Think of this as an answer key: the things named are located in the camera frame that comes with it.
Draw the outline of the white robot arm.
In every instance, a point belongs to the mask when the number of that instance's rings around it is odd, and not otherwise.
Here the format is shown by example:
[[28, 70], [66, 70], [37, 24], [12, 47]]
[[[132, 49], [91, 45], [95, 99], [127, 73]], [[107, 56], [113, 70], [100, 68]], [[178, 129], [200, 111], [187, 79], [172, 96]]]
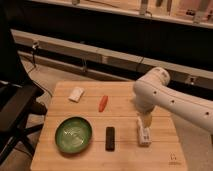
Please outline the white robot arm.
[[177, 114], [213, 134], [213, 101], [168, 88], [169, 73], [154, 67], [133, 84], [135, 105], [142, 115], [149, 115], [155, 106]]

